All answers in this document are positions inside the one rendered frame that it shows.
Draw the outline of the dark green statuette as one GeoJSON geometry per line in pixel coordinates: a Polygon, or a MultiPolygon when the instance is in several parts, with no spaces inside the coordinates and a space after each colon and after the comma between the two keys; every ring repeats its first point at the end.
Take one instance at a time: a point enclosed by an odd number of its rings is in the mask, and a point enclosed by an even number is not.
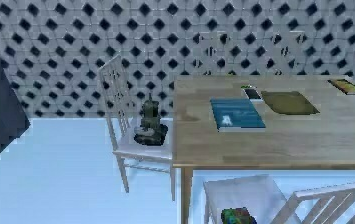
{"type": "Polygon", "coordinates": [[[159,102],[152,95],[142,105],[140,125],[134,128],[134,140],[145,146],[162,146],[168,127],[161,123],[159,102]]]}

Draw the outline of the white slatted chair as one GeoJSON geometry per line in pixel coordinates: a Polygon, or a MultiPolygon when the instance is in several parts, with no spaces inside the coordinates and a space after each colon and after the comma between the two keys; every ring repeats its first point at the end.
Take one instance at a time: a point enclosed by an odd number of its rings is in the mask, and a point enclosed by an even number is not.
{"type": "MultiPolygon", "coordinates": [[[[223,224],[223,209],[242,207],[257,224],[338,224],[355,203],[355,182],[295,191],[285,197],[269,175],[208,181],[204,192],[205,224],[223,224]]],[[[355,224],[355,214],[344,224],[355,224]]]]}
{"type": "Polygon", "coordinates": [[[301,70],[304,31],[277,31],[258,39],[254,33],[240,39],[224,31],[198,33],[193,41],[194,72],[203,75],[295,75],[301,70]]]}
{"type": "Polygon", "coordinates": [[[119,55],[98,69],[102,105],[113,155],[117,160],[125,192],[129,192],[127,168],[163,172],[170,175],[171,197],[176,197],[176,171],[172,167],[173,119],[162,118],[168,127],[162,146],[145,146],[134,140],[134,128],[140,125],[142,105],[135,106],[128,87],[128,73],[119,55]]]}

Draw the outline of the multicoloured small object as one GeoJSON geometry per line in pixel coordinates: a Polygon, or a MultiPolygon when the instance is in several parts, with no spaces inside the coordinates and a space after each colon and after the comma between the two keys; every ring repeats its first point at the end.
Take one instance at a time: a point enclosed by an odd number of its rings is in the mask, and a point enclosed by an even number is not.
{"type": "Polygon", "coordinates": [[[257,224],[246,207],[223,209],[221,220],[223,224],[257,224]]]}

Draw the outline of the yellow green book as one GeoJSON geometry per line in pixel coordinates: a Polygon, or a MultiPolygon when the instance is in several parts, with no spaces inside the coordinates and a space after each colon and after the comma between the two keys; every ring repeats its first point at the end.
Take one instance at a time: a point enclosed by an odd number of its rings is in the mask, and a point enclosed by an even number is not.
{"type": "Polygon", "coordinates": [[[355,84],[346,79],[330,79],[329,83],[346,95],[355,95],[355,84]]]}

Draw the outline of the blue book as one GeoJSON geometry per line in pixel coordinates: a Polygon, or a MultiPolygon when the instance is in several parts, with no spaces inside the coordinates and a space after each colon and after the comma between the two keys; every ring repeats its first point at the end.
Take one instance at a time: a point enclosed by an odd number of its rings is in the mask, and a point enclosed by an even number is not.
{"type": "Polygon", "coordinates": [[[211,108],[219,132],[259,131],[266,128],[249,99],[211,99],[211,108]]]}

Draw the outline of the black phone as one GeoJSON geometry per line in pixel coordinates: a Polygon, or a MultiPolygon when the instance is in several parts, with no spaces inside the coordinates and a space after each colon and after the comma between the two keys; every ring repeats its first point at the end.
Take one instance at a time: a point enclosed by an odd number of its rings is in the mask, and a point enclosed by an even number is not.
{"type": "Polygon", "coordinates": [[[250,101],[262,101],[263,98],[261,97],[260,93],[253,87],[243,87],[242,90],[244,91],[244,93],[246,94],[246,96],[248,97],[248,99],[250,101]]]}

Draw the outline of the olive green mat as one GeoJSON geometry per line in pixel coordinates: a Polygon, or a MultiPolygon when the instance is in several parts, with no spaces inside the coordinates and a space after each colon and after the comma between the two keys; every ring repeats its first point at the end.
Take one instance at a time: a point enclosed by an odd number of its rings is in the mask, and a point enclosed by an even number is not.
{"type": "Polygon", "coordinates": [[[262,98],[272,111],[283,115],[312,115],[319,110],[300,92],[262,91],[262,98]]]}

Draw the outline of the light wooden table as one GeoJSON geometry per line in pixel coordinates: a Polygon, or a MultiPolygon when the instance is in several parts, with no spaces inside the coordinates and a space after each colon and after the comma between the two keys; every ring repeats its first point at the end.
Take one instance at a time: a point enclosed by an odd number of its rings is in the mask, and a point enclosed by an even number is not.
{"type": "Polygon", "coordinates": [[[355,96],[327,76],[180,76],[174,81],[173,166],[181,170],[181,224],[188,224],[195,170],[355,170],[355,96]],[[265,91],[298,91],[316,115],[274,113],[255,105],[261,132],[219,132],[212,98],[240,98],[251,84],[265,91]]]}

